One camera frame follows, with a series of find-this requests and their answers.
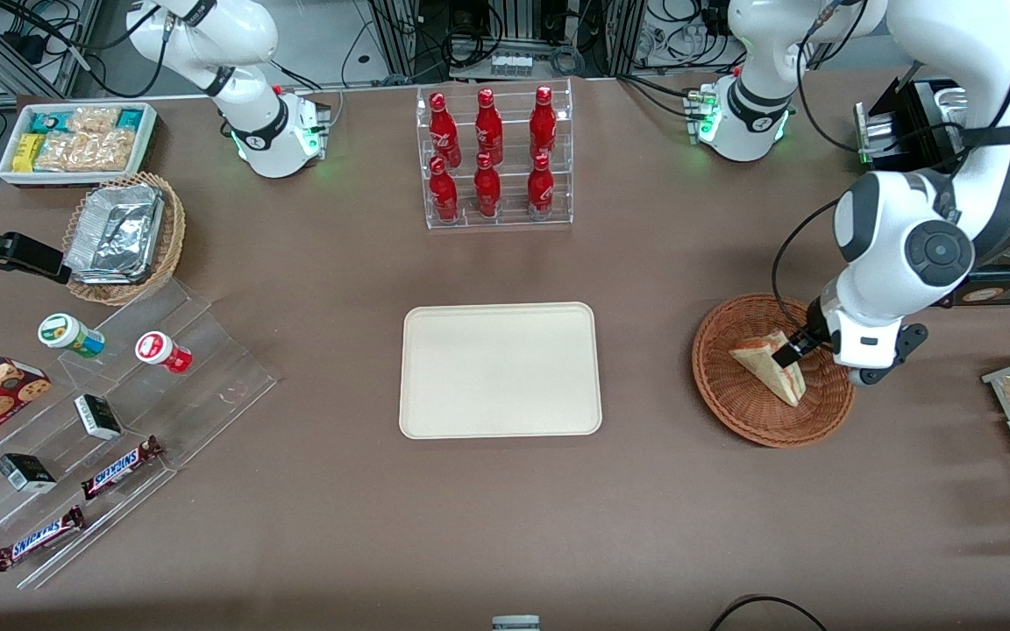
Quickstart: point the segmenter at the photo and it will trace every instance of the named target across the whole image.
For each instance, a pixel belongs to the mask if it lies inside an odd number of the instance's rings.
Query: wicker basket
[[[177,199],[171,185],[152,173],[136,173],[134,176],[119,177],[119,179],[112,180],[111,183],[101,184],[97,188],[129,187],[131,184],[150,184],[153,187],[161,189],[166,195],[166,207],[163,209],[162,227],[158,230],[158,244],[150,276],[143,283],[137,285],[85,285],[77,283],[77,281],[69,281],[69,292],[79,299],[107,304],[110,307],[122,307],[135,296],[141,295],[150,288],[161,287],[174,275],[177,259],[182,255],[182,239],[185,237],[185,211],[182,209],[182,200]],[[74,212],[73,218],[69,220],[69,228],[65,231],[65,237],[61,240],[63,251],[69,251],[73,235],[77,232],[77,221],[80,220],[83,209],[84,200],[81,200],[81,203],[77,204],[77,212]]]
[[[805,320],[805,305],[786,299],[790,315]],[[827,438],[852,410],[854,387],[848,369],[826,350],[801,359],[807,391],[797,408],[778,399],[729,353],[738,341],[789,335],[789,320],[771,295],[738,296],[708,313],[693,342],[693,378],[704,401],[725,426],[767,447],[801,447]]]

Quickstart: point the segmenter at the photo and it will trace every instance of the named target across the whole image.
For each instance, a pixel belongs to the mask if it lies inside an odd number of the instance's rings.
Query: snickers bar
[[[123,458],[117,459],[104,470],[97,472],[96,477],[93,477],[92,480],[82,482],[81,487],[84,487],[84,499],[95,500],[101,493],[123,482],[124,477],[131,475],[131,471],[141,467],[154,458],[154,456],[162,452],[163,448],[161,444],[158,444],[155,436],[143,440],[124,455]]]
[[[49,526],[41,528],[41,530],[27,536],[27,538],[13,544],[11,547],[0,548],[0,571],[5,571],[15,566],[16,563],[21,562],[25,558],[25,555],[30,554],[30,552],[37,548],[48,546],[54,539],[59,539],[61,535],[65,535],[67,532],[72,532],[78,528],[79,530],[84,530],[87,527],[87,524],[84,523],[84,512],[81,512],[81,508],[69,508],[67,515],[50,523]]]

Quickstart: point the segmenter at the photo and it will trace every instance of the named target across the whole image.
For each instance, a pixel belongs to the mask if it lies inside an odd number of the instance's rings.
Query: brown table surface
[[[809,100],[846,139],[897,72],[815,72]],[[697,323],[769,291],[783,236],[860,165],[804,116],[733,164],[625,85],[574,89],[574,226],[480,235],[424,227],[414,89],[351,93],[329,159],[282,181],[236,159],[209,100],[157,101],[179,276],[283,381],[44,588],[0,575],[0,628],[690,630],[750,593],[830,628],[1010,628],[1010,434],[980,382],[1010,364],[1010,308],[915,318],[926,346],[817,446],[730,434],[691,383]],[[0,231],[60,242],[80,196],[4,185]],[[808,301],[841,267],[819,221],[783,288]],[[596,316],[597,434],[401,435],[410,309],[574,300]],[[33,328],[59,310],[108,313],[0,275],[0,354],[52,362]]]

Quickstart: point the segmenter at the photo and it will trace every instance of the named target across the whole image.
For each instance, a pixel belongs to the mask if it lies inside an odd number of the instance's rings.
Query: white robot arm
[[[802,40],[867,35],[887,0],[732,0],[727,24],[746,47],[741,75],[702,85],[697,139],[736,162],[759,160],[781,138],[797,90]],[[805,60],[801,60],[805,72]]]
[[[143,57],[158,61],[211,96],[240,156],[265,177],[285,177],[319,159],[324,135],[316,106],[278,93],[256,64],[272,60],[278,31],[268,9],[249,0],[139,1],[127,25],[158,11],[131,33]]]
[[[887,26],[911,57],[966,89],[968,128],[1010,128],[1010,0],[891,0]],[[969,275],[974,239],[1010,173],[1010,129],[1002,135],[1005,143],[971,148],[956,176],[875,172],[844,193],[834,238],[848,267],[810,304],[779,363],[827,341],[838,363],[874,383],[925,339],[925,327],[903,327],[903,316]]]

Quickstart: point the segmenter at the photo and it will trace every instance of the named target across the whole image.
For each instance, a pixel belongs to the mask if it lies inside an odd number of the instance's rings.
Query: coca-cola bottle
[[[474,188],[478,192],[478,212],[488,219],[497,216],[502,203],[502,180],[494,169],[489,151],[478,154],[478,173],[474,175]]]
[[[431,169],[428,188],[431,189],[431,201],[438,221],[453,223],[458,221],[458,188],[454,187],[454,179],[446,173],[446,164],[441,156],[431,156],[428,166]]]
[[[552,89],[547,85],[536,88],[536,107],[532,110],[532,118],[528,119],[528,132],[532,136],[529,152],[532,160],[540,151],[552,155],[556,148],[556,112],[552,111]]]
[[[502,133],[502,115],[494,106],[494,91],[478,90],[478,118],[474,120],[478,135],[478,150],[488,151],[494,164],[505,160],[505,135]]]
[[[431,143],[435,152],[446,161],[446,168],[458,169],[462,164],[462,149],[458,148],[458,125],[446,111],[446,99],[434,92],[428,103],[431,104]]]
[[[528,216],[536,221],[548,219],[552,213],[552,187],[556,180],[548,171],[548,154],[541,151],[532,161],[528,175]]]

